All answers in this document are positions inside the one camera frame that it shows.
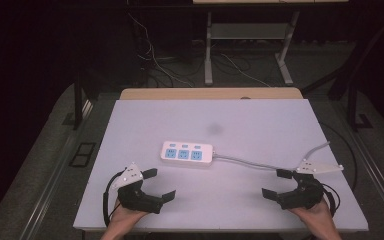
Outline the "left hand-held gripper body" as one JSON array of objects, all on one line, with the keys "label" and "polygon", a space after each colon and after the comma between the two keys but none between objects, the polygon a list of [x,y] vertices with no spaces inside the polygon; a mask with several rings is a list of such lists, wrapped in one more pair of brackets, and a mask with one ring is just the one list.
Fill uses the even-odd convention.
[{"label": "left hand-held gripper body", "polygon": [[159,214],[164,204],[162,197],[155,197],[142,191],[142,172],[136,164],[118,173],[112,188],[117,191],[121,205],[129,210]]}]

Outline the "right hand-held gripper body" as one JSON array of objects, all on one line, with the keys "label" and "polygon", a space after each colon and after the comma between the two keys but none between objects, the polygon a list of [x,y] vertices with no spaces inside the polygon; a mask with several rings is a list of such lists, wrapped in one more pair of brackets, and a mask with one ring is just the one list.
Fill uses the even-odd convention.
[{"label": "right hand-held gripper body", "polygon": [[343,169],[344,167],[338,164],[303,160],[296,169],[290,170],[293,172],[293,177],[287,178],[294,179],[297,182],[297,188],[290,192],[278,194],[277,202],[282,209],[300,207],[310,209],[320,203],[324,196],[327,196],[331,204],[330,209],[337,210],[340,205],[340,197],[337,197],[338,201],[335,201],[333,194],[326,190],[326,185],[317,180],[315,175],[342,171]]}]

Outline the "person's left hand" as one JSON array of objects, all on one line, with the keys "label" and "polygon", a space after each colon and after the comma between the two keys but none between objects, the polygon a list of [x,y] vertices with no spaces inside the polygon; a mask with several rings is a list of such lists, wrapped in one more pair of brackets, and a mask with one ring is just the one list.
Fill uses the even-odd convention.
[{"label": "person's left hand", "polygon": [[124,208],[117,200],[107,230],[124,232],[126,235],[146,215],[147,212]]}]

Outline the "person's right hand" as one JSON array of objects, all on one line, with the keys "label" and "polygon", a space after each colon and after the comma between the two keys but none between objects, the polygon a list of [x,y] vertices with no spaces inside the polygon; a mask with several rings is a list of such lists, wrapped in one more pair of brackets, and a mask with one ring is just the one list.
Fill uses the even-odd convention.
[{"label": "person's right hand", "polygon": [[331,216],[327,203],[322,200],[310,209],[293,208],[290,212],[295,214],[310,230],[312,234],[338,232]]}]

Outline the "white power strip blue sockets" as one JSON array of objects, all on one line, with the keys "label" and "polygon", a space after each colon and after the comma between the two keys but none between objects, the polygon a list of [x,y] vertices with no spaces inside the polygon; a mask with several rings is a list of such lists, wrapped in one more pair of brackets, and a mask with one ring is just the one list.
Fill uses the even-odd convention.
[{"label": "white power strip blue sockets", "polygon": [[173,164],[210,166],[213,154],[214,147],[210,144],[165,141],[160,158]]}]

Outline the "white foam board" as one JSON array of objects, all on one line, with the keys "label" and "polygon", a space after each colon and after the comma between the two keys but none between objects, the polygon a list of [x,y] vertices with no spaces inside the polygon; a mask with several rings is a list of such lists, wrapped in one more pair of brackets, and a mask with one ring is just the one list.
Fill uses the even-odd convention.
[{"label": "white foam board", "polygon": [[[210,166],[165,162],[165,141],[210,144]],[[102,195],[111,177],[131,163],[156,168],[143,190],[176,191],[159,214],[141,220],[139,232],[295,232],[300,220],[262,195],[295,189],[275,167],[302,159],[335,163],[318,120],[305,99],[119,100],[110,117],[74,225],[102,230]]]}]

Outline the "black metal stand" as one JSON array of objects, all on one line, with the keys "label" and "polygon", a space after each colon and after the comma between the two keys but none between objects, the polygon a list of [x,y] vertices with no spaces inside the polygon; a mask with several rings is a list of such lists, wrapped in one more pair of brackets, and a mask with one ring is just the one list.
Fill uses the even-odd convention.
[{"label": "black metal stand", "polygon": [[68,114],[64,125],[72,125],[77,130],[83,121],[84,105],[87,100],[96,100],[99,95],[99,84],[92,76],[92,70],[78,72],[74,78],[74,112]]},{"label": "black metal stand", "polygon": [[354,132],[357,132],[359,129],[370,129],[373,127],[365,114],[357,113],[357,87],[358,79],[353,77],[348,87],[347,123]]}]

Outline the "wooden table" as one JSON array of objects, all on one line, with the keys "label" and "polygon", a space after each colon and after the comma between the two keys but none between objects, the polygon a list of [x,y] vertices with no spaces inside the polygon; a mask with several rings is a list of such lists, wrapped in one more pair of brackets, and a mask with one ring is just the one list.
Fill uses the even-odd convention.
[{"label": "wooden table", "polygon": [[125,89],[121,100],[209,100],[209,99],[302,99],[299,89],[280,88],[139,88]]}]

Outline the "black rectangular floor frame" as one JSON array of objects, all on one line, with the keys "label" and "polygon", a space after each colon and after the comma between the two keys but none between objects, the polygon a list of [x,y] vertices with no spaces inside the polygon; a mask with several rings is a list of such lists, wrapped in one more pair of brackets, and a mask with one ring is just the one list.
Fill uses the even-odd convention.
[{"label": "black rectangular floor frame", "polygon": [[82,142],[79,144],[74,156],[69,162],[70,167],[87,167],[94,152],[95,142]]}]

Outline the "metal floor rail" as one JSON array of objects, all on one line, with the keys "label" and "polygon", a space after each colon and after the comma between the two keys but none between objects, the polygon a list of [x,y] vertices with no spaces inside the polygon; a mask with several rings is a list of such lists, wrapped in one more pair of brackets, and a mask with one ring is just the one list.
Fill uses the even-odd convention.
[{"label": "metal floor rail", "polygon": [[79,135],[75,112],[75,103],[57,101],[19,172],[32,206],[18,240],[32,240],[46,214]]},{"label": "metal floor rail", "polygon": [[371,103],[364,102],[358,111],[357,121],[367,119],[368,127],[353,130],[346,121],[345,107],[334,102],[339,126],[345,131],[358,165],[355,194],[369,222],[370,235],[384,238],[384,119]]}]

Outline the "grey metal table frame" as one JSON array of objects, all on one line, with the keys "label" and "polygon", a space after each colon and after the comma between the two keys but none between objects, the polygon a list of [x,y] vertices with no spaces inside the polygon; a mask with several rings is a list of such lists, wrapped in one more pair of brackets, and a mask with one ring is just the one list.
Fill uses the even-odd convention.
[{"label": "grey metal table frame", "polygon": [[212,13],[207,14],[204,84],[213,85],[211,43],[213,40],[282,40],[282,49],[275,54],[278,69],[286,85],[292,85],[285,58],[299,19],[295,11],[289,22],[285,23],[213,23]]}]

